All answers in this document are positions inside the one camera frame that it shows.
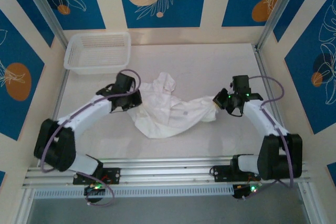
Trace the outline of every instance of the plastic basket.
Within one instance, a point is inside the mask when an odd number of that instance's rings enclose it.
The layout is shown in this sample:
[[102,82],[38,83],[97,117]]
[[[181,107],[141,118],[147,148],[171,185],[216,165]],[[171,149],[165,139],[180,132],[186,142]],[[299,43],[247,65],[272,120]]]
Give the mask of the plastic basket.
[[77,74],[116,73],[131,56],[129,33],[85,33],[73,35],[64,58],[64,67]]

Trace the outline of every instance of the white table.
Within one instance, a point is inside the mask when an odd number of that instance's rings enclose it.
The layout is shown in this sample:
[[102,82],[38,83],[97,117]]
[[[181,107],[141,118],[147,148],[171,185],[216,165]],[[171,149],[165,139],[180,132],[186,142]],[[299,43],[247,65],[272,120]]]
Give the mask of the white table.
[[[176,81],[173,95],[185,101],[216,95],[229,87],[232,76],[260,75],[251,44],[133,46],[128,68],[137,71],[143,82],[152,82],[160,72],[168,72]],[[59,117],[82,106],[114,81],[115,74],[80,76],[70,72]],[[267,99],[261,79],[251,80],[250,86]],[[258,154],[261,143],[249,119],[235,118],[226,111],[220,111],[215,122],[199,123],[182,134],[160,140],[144,136],[127,113],[115,113],[86,130],[76,147],[96,158],[176,158]]]

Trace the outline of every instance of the robotic arm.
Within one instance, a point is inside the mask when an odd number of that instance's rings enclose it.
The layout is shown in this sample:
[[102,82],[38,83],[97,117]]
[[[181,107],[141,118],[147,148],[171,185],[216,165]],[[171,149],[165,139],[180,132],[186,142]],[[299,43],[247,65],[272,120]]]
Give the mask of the robotic arm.
[[135,79],[119,73],[116,82],[99,90],[91,101],[56,121],[45,120],[40,128],[34,156],[42,158],[47,142],[60,125],[68,121],[53,139],[47,150],[45,162],[63,172],[72,170],[101,178],[104,175],[103,164],[88,155],[76,152],[75,142],[95,121],[121,107],[126,111],[142,103],[140,91],[127,95],[135,88]]
[[[282,127],[263,105],[262,97],[258,93],[251,93],[248,76],[234,76],[227,91],[222,89],[214,98],[214,102],[230,115],[243,116],[245,114],[257,129],[263,144],[259,155],[235,155],[229,167],[222,169],[225,177],[223,182],[244,181],[248,174],[259,175],[262,179],[282,179],[302,173],[302,139],[297,134],[290,134]],[[238,109],[240,115],[233,114]],[[288,165],[287,155],[283,154],[288,147],[291,167]]]

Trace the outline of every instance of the orange circle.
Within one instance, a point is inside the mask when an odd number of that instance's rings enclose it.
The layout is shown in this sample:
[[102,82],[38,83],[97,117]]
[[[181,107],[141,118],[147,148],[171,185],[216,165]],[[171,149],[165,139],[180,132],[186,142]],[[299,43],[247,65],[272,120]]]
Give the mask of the orange circle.
[[66,5],[59,5],[57,7],[57,9],[63,15],[69,15],[70,14],[70,8]]
[[252,11],[252,19],[255,22],[267,21],[271,11],[273,10],[277,0],[261,0],[255,5]]
[[[24,74],[24,76],[17,81],[12,78],[11,73],[16,76]],[[9,80],[5,82],[8,94],[16,101],[26,100],[32,88],[31,75],[28,68],[22,63],[12,63],[7,67],[5,76],[9,78]]]
[[311,83],[315,87],[319,87],[319,86],[321,86],[322,82],[323,82],[322,74],[318,73],[318,72],[315,72],[311,77]]

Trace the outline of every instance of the crumpled fabric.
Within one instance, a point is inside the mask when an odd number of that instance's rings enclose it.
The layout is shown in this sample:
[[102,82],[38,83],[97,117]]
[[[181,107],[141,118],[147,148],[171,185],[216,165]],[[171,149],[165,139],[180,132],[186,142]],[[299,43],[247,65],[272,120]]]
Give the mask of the crumpled fabric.
[[142,83],[142,104],[127,110],[135,126],[148,138],[165,138],[180,134],[198,122],[216,120],[217,106],[212,97],[189,102],[171,95],[176,86],[174,79],[161,72],[153,83]]

